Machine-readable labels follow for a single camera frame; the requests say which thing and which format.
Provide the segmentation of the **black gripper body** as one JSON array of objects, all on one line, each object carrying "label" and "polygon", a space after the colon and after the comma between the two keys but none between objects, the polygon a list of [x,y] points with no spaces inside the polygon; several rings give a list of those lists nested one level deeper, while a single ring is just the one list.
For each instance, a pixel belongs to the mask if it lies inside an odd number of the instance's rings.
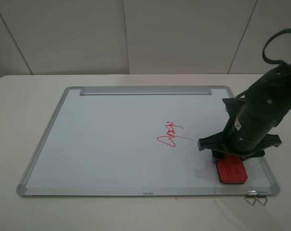
[{"label": "black gripper body", "polygon": [[222,132],[198,140],[199,150],[211,150],[235,156],[247,156],[279,147],[282,141],[269,131],[281,120],[268,103],[223,98],[229,120]]}]

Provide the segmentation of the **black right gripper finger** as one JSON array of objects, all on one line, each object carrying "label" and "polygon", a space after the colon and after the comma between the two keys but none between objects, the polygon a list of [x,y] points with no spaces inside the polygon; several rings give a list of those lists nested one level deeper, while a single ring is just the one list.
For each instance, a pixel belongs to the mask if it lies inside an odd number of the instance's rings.
[{"label": "black right gripper finger", "polygon": [[261,158],[261,157],[264,157],[265,155],[265,151],[264,150],[260,150],[258,152],[255,152],[253,154],[250,154],[250,155],[247,155],[247,156],[243,156],[241,159],[242,160],[249,160],[249,159],[252,159],[252,158]]}]

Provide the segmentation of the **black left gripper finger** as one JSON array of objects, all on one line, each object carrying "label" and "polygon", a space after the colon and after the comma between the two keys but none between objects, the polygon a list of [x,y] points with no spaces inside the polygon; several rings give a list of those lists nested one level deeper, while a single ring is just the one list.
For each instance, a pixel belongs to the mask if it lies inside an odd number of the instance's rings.
[{"label": "black left gripper finger", "polygon": [[212,151],[212,160],[213,163],[218,163],[219,161],[223,160],[225,157],[224,153]]}]

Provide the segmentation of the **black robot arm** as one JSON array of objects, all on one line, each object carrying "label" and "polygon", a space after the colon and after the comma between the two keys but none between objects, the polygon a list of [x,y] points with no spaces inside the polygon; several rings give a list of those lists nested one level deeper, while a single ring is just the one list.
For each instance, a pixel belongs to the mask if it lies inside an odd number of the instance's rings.
[{"label": "black robot arm", "polygon": [[265,73],[235,98],[223,98],[229,120],[222,132],[198,140],[198,148],[211,150],[213,161],[227,154],[243,161],[279,147],[278,135],[269,134],[291,110],[291,64]]}]

